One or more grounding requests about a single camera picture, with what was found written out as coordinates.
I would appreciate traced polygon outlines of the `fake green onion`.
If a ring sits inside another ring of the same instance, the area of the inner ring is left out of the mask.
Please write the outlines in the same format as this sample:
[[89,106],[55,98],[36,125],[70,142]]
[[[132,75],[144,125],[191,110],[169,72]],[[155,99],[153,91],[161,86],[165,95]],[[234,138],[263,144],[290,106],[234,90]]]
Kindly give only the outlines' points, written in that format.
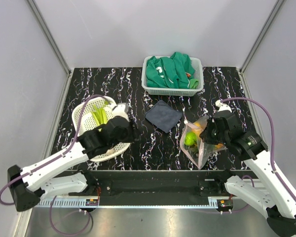
[[97,126],[107,124],[112,118],[112,102],[108,100],[96,101],[91,107],[91,116]]

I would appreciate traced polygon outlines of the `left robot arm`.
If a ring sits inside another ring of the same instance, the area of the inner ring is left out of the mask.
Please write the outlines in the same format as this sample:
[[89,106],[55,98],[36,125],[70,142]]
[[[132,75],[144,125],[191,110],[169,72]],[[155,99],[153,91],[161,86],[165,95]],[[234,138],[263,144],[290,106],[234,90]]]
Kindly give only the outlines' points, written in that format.
[[7,170],[8,188],[18,212],[29,210],[41,200],[70,193],[95,193],[97,184],[85,173],[58,177],[68,168],[104,155],[119,143],[131,143],[140,133],[132,121],[116,116],[106,124],[83,132],[69,146],[28,167]]

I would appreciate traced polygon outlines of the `clear zip top bag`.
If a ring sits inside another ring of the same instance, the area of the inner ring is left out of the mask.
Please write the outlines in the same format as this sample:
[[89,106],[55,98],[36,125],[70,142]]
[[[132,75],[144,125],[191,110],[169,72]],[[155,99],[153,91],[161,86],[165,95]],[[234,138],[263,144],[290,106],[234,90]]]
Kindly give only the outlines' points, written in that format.
[[[202,116],[195,122],[199,122],[201,125],[206,126],[208,118],[209,116]],[[186,146],[184,144],[186,133],[191,132],[193,128],[197,128],[193,123],[194,122],[184,120],[185,126],[183,128],[183,133],[180,139],[180,149],[198,169],[201,169],[211,155],[217,152],[226,150],[226,147],[224,146],[223,148],[216,149],[215,146],[213,145],[208,145],[206,143],[203,143],[201,138],[197,138],[196,145]]]

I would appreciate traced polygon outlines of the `dark blue cloth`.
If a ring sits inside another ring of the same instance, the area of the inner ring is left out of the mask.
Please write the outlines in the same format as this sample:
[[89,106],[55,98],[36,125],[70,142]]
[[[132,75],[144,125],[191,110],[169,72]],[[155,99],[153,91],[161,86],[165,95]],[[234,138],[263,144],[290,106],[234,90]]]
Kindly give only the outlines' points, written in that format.
[[174,110],[163,100],[159,100],[145,113],[145,119],[165,133],[169,133],[182,116],[181,112]]

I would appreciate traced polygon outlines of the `fake green fruit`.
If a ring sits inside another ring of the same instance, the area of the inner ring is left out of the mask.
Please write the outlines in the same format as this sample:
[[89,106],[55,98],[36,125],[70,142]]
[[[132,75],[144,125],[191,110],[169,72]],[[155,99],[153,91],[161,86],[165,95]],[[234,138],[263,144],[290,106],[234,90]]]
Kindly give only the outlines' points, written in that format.
[[184,139],[184,144],[186,146],[194,146],[197,144],[197,136],[195,133],[187,132]]

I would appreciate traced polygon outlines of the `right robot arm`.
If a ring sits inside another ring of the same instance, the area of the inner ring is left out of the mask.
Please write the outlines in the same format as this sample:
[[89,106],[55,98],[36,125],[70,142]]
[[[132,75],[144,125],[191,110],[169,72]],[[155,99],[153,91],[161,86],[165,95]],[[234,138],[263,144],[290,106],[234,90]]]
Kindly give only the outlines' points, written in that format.
[[278,236],[296,235],[296,200],[278,179],[280,169],[271,163],[271,153],[262,138],[254,131],[243,131],[239,118],[228,110],[209,117],[200,138],[206,144],[225,145],[254,172],[267,190],[265,194],[225,170],[214,183],[215,192],[220,196],[229,193],[245,201],[266,219]]

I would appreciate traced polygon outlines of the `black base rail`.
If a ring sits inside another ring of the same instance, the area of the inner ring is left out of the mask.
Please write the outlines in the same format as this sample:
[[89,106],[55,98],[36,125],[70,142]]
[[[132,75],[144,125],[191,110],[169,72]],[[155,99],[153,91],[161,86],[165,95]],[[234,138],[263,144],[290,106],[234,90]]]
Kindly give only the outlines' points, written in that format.
[[219,199],[270,204],[252,171],[91,171],[66,172],[46,182],[40,206],[57,196],[55,207],[217,208]]

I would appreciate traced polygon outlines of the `white perforated basket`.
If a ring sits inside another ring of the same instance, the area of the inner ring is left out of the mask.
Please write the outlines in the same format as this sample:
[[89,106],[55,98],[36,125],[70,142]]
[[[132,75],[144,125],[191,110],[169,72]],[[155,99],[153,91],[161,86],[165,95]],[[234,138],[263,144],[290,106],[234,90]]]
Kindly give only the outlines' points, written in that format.
[[92,162],[102,162],[114,158],[130,146],[130,143],[120,143],[109,138],[107,124],[97,126],[90,112],[96,101],[108,100],[112,102],[112,109],[117,105],[110,97],[92,98],[87,104],[81,103],[72,112],[72,120],[78,136],[74,143],[82,145],[82,152]]

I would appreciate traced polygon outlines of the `green clothing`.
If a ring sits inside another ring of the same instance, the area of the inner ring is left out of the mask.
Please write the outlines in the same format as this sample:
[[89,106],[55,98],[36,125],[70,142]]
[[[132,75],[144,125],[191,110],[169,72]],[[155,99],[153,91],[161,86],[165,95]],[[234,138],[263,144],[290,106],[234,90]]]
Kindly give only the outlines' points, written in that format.
[[146,62],[147,87],[196,89],[199,80],[187,54],[174,52],[170,57],[151,57]]

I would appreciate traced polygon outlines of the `fake orange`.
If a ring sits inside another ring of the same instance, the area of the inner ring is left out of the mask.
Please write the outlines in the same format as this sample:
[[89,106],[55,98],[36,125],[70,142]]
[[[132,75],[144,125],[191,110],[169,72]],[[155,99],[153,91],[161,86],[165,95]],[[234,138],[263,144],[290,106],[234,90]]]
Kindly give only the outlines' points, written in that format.
[[[201,125],[199,122],[194,122],[193,123],[197,128],[193,128],[192,129],[192,132],[196,135],[197,138],[200,138],[200,134],[203,132],[205,126],[204,125]],[[223,144],[218,144],[218,145],[215,145],[215,148],[216,149],[220,149],[223,147]]]

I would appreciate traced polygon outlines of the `grey plastic basket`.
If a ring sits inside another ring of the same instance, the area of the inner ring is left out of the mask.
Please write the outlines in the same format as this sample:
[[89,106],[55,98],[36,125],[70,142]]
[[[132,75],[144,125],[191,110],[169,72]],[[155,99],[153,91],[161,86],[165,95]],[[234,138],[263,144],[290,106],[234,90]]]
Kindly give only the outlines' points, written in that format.
[[150,95],[194,96],[204,88],[200,59],[175,52],[144,59],[141,83]]

